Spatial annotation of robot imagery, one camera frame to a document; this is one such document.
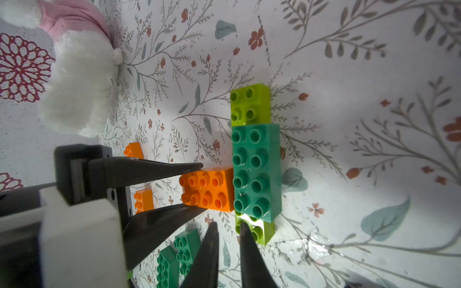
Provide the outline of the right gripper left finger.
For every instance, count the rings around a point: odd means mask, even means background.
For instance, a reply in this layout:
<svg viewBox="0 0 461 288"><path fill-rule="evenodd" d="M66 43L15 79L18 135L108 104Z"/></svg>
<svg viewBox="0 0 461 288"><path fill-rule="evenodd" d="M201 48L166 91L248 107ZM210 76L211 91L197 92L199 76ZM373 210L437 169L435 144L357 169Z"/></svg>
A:
<svg viewBox="0 0 461 288"><path fill-rule="evenodd" d="M218 286L219 265L218 225L213 222L208 227L196 259L181 284L181 288L216 288Z"/></svg>

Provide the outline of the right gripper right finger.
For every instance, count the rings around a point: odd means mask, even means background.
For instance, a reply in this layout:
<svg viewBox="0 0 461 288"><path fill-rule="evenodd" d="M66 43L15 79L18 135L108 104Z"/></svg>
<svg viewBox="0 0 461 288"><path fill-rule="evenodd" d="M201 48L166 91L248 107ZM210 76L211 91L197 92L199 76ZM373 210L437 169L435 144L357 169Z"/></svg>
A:
<svg viewBox="0 0 461 288"><path fill-rule="evenodd" d="M243 288L277 288L245 222L240 225L240 258Z"/></svg>

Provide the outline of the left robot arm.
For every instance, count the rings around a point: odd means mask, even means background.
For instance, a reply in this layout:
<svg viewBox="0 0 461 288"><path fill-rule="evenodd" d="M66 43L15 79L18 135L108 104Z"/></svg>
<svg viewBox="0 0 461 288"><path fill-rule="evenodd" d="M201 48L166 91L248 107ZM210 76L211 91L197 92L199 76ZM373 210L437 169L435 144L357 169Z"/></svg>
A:
<svg viewBox="0 0 461 288"><path fill-rule="evenodd" d="M1 286L126 288L134 270L202 210L132 208L130 187L196 172L201 163L114 157L102 145L54 152L56 181L1 193Z"/></svg>

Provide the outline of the dark green lego brick top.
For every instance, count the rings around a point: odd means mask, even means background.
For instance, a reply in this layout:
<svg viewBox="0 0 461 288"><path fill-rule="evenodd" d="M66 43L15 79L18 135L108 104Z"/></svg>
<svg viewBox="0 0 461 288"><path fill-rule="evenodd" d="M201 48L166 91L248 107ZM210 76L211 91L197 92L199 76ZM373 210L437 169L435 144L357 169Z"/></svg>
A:
<svg viewBox="0 0 461 288"><path fill-rule="evenodd" d="M231 139L234 209L272 223L282 212L280 126L236 126Z"/></svg>

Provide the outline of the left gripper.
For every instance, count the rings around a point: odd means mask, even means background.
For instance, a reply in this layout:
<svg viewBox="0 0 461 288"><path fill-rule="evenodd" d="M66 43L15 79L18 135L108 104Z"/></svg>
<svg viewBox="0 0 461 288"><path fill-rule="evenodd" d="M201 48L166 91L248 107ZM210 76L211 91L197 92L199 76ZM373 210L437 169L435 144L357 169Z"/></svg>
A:
<svg viewBox="0 0 461 288"><path fill-rule="evenodd" d="M92 192L90 184L92 188L122 188L188 174L204 165L111 156L112 150L101 145L75 144L55 150L56 184L40 190L44 287L128 288L129 270L181 226L207 211L177 204L133 216L123 212L121 236L116 192Z"/></svg>

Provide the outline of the lime lego brick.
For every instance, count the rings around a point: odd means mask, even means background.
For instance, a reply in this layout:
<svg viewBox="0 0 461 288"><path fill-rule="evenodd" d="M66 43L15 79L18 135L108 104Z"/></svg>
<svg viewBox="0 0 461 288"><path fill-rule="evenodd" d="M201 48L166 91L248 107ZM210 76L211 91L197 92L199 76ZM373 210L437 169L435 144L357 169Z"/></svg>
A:
<svg viewBox="0 0 461 288"><path fill-rule="evenodd" d="M271 124L271 90L264 84L230 92L231 125Z"/></svg>
<svg viewBox="0 0 461 288"><path fill-rule="evenodd" d="M236 211L235 231L238 235L240 235L242 223L246 223L249 226L253 239L260 245L266 246L275 234L275 223L265 222Z"/></svg>

